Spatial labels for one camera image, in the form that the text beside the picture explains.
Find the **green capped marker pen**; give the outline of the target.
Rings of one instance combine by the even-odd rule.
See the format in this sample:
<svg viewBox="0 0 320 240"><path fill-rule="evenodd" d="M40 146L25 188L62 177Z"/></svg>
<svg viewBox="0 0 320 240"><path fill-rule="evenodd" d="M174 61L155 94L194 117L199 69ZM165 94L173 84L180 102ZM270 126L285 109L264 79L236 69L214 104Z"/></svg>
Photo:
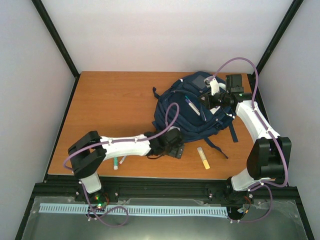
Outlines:
<svg viewBox="0 0 320 240"><path fill-rule="evenodd" d="M190 99L185 95L185 101L187 102L187 104L189 105L189 107L198 115L200 116L200 111L198 110L198 108L190 101Z"/></svg>

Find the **yellow highlighter pen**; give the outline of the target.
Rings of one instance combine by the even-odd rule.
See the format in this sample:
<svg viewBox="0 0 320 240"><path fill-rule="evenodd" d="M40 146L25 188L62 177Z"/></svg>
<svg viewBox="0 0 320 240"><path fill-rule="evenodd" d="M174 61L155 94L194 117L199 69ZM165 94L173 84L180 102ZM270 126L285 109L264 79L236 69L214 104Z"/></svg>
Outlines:
<svg viewBox="0 0 320 240"><path fill-rule="evenodd" d="M197 152L198 152L198 154L199 154L199 156L200 156L200 158L201 158L201 161L202 161L202 163L203 163L203 165L204 165L204 168L205 168L206 170L210 169L209 162L208 162L208 160L207 160L207 158L206 158L206 155L205 155L202 147L198 147L198 148L197 148Z"/></svg>

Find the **navy blue student backpack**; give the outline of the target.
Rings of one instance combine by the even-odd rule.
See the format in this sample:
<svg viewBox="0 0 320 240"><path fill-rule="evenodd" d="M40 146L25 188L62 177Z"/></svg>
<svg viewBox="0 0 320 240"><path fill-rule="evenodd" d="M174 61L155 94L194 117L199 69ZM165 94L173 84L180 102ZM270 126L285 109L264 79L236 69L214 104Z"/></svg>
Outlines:
<svg viewBox="0 0 320 240"><path fill-rule="evenodd" d="M153 87L153 95L157 99L157 104L154 112L154 121L152 124L155 129L160 131L166 127L165 115L170 104L177 103L179 105L179 115L173 124L174 127L180 129L183 140L186 143L205 140L212 148L221 151L221 149L213 144L209 137L217 135L221 130L229 128L232 140L237 143L236 131L233 126L235 112L231 107L216 107L206 109L203 104L198 101L198 97L211 93L211 89L206 86L204 80L211 77L212 74L204 71L198 71L178 79L167 89L163 94L156 93L156 88ZM190 101L200 110L200 105L203 106L203 112L206 116L206 122L198 116L185 100L187 96Z"/></svg>

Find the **red marker pen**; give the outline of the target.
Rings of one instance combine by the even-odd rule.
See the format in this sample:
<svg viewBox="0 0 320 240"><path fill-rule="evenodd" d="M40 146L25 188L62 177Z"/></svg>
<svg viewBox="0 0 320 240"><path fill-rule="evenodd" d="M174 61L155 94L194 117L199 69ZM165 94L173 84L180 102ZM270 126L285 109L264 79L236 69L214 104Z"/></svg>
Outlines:
<svg viewBox="0 0 320 240"><path fill-rule="evenodd" d="M122 159L121 159L120 162L119 162L119 165L122 165L122 163L125 161L126 157L127 157L127 156L123 156L123 157L122 157Z"/></svg>

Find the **white glue stick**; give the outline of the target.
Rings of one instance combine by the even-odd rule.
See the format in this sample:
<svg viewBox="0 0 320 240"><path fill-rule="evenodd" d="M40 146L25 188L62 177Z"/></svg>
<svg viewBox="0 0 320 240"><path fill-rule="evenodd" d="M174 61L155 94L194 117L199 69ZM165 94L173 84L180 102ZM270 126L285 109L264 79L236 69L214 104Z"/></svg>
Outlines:
<svg viewBox="0 0 320 240"><path fill-rule="evenodd" d="M118 168L119 168L118 158L114 157L113 158L113 169L117 170Z"/></svg>

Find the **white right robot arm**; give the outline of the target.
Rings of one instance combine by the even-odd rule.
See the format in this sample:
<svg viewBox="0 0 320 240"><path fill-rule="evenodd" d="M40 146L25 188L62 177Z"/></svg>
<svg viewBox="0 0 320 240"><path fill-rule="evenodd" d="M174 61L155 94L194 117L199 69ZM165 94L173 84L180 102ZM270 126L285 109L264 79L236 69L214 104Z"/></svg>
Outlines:
<svg viewBox="0 0 320 240"><path fill-rule="evenodd" d="M242 120L253 141L246 168L230 179L232 190L252 192L266 185L286 187L292 143L268 123L255 101L255 92L245 92L242 77L238 74L227 75L225 83L209 76L204 83L210 91L201 95L199 101L210 110L230 107Z"/></svg>

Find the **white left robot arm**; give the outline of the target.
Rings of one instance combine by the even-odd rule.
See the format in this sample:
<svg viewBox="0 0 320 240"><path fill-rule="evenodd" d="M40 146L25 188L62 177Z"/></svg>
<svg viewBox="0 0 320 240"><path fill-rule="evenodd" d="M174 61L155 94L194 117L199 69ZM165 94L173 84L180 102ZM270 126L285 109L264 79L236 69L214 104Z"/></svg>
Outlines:
<svg viewBox="0 0 320 240"><path fill-rule="evenodd" d="M68 156L74 176L83 184L86 195L96 202L104 195L98 175L103 161L124 156L180 159L184 147L183 135L175 127L164 133L148 131L132 137L106 137L90 131L68 149Z"/></svg>

